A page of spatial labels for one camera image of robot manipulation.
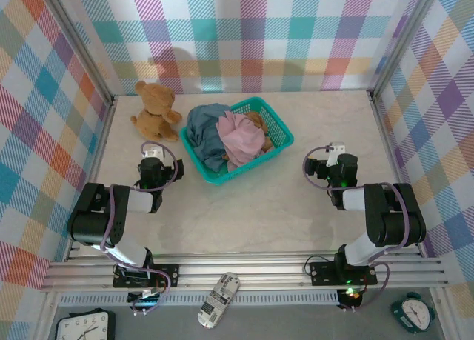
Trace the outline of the blue tank top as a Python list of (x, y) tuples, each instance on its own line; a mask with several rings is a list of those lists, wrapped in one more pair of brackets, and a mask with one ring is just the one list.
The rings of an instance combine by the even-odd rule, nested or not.
[(225, 104), (209, 104), (194, 107), (187, 116), (186, 136), (198, 160), (217, 173), (224, 164), (224, 144), (216, 124), (230, 107)]

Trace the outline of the teal plastic basket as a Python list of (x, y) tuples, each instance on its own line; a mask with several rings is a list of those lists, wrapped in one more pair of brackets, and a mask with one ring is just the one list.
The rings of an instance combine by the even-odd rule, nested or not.
[(294, 136), (290, 132), (287, 125), (281, 120), (279, 115), (263, 98), (254, 96), (245, 99), (237, 104), (231, 105), (230, 110), (234, 113), (249, 113), (256, 111), (263, 118), (264, 122), (269, 127), (269, 137), (273, 143), (273, 150), (265, 153), (251, 162), (245, 164), (243, 167), (238, 167), (231, 172), (227, 171), (227, 166), (223, 166), (218, 172), (213, 172), (208, 169), (197, 157), (190, 144), (186, 134), (186, 127), (181, 128), (179, 134), (183, 142), (184, 148), (190, 156), (191, 162), (200, 172), (203, 179), (214, 185), (222, 185), (223, 183), (234, 179), (237, 175), (246, 173), (247, 171), (265, 163), (266, 161), (278, 156), (284, 149), (291, 146), (294, 142)]

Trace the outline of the pink tank top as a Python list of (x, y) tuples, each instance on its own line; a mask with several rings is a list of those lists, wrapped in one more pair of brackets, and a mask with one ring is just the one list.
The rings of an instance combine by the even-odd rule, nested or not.
[(224, 144), (227, 170), (232, 172), (264, 154), (264, 132), (249, 120), (246, 114), (227, 111), (216, 124)]

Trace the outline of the brown tank top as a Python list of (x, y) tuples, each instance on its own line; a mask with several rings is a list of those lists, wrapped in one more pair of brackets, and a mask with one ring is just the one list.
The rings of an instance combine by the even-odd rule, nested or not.
[(264, 153), (267, 153), (268, 151), (270, 151), (273, 148), (273, 143), (271, 142), (271, 139), (268, 135), (269, 129), (268, 129), (267, 124), (265, 123), (265, 121), (263, 120), (261, 115), (258, 114), (256, 111), (251, 111), (251, 112), (247, 113), (246, 116), (249, 120), (251, 120), (254, 123), (254, 125), (256, 127), (261, 128), (262, 131), (264, 132), (265, 140), (264, 140), (264, 144), (262, 146), (262, 151)]

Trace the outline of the brown teddy bear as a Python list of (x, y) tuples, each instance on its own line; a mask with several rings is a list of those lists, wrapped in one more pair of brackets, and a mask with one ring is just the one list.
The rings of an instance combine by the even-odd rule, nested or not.
[(143, 103), (141, 112), (130, 117), (137, 131), (148, 141), (178, 141), (178, 133), (172, 126), (182, 120), (182, 115), (173, 109), (176, 98), (174, 91), (164, 85), (145, 81), (138, 81), (135, 89)]

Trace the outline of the teal alarm clock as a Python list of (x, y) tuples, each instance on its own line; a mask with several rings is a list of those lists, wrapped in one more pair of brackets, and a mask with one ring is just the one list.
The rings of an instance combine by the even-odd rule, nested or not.
[(436, 317), (434, 309), (416, 292), (408, 292), (402, 299), (394, 301), (390, 311), (395, 320), (413, 334), (427, 332)]

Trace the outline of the black square clock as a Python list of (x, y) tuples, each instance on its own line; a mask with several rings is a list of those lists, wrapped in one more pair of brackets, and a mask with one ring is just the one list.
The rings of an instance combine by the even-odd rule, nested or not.
[(56, 325), (55, 340), (115, 340), (116, 315), (96, 308), (84, 313), (71, 313)]

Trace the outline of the aluminium side rail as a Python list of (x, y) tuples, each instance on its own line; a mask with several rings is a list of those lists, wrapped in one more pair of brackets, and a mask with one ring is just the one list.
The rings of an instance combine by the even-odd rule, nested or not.
[(402, 182), (395, 165), (381, 108), (371, 100), (370, 105), (394, 178), (393, 183), (378, 182), (364, 188), (367, 235), (375, 251), (368, 262), (373, 262), (383, 255), (423, 242), (427, 228), (412, 186)]
[(110, 128), (113, 123), (113, 118), (116, 111), (116, 105), (118, 98), (115, 97), (112, 103), (107, 108), (106, 113), (104, 114), (104, 122), (101, 129), (101, 134), (99, 136), (98, 143), (96, 145), (96, 150), (93, 155), (92, 164), (90, 166), (90, 172), (87, 175), (82, 187), (89, 182), (95, 182), (100, 171), (101, 162), (104, 156), (105, 147), (107, 145), (107, 139), (110, 133)]

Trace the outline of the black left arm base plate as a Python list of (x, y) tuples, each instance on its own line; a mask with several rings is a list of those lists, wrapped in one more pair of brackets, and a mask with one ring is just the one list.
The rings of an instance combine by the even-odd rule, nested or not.
[(160, 273), (115, 266), (113, 268), (112, 286), (114, 288), (166, 288), (178, 286), (178, 264), (154, 264), (150, 268), (158, 270)]

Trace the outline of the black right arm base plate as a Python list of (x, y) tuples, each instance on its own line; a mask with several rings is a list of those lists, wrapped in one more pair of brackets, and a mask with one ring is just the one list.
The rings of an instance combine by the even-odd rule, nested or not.
[(312, 286), (365, 286), (378, 283), (375, 269), (368, 266), (338, 266), (335, 262), (310, 263)]

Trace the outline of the long aluminium frame rail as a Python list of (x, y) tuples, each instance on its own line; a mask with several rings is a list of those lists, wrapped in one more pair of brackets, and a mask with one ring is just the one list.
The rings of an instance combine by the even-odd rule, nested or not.
[[(157, 264), (178, 264), (175, 290), (210, 290), (221, 274), (233, 272), (241, 290), (309, 290), (305, 252), (161, 254)], [(446, 287), (450, 278), (441, 260), (426, 258), (416, 247), (377, 259), (378, 281), (391, 288)], [(113, 286), (113, 262), (95, 250), (73, 249), (63, 262), (53, 262), (42, 291), (108, 291)]]

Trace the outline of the aluminium frame post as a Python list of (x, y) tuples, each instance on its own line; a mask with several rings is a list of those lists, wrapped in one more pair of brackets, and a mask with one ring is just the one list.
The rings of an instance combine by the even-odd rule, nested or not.
[(88, 52), (85, 43), (81, 39), (76, 26), (64, 9), (61, 0), (44, 0), (47, 7), (51, 10), (53, 17), (58, 22), (65, 38), (70, 43), (74, 53), (78, 56), (79, 61), (84, 66), (85, 71), (90, 76), (91, 82), (95, 85), (99, 95), (105, 102), (112, 105), (114, 102), (114, 95), (107, 87), (99, 68), (93, 61), (92, 56)]
[(398, 41), (396, 42), (391, 54), (388, 56), (388, 60), (386, 60), (386, 64), (383, 66), (383, 69), (375, 82), (374, 88), (367, 91), (367, 94), (373, 103), (376, 103), (381, 97), (382, 91), (388, 85), (397, 65), (400, 63), (402, 56), (413, 40), (414, 35), (421, 26), (421, 23), (433, 2), (434, 0), (418, 0), (414, 4), (414, 9), (408, 16), (406, 24), (400, 32)]

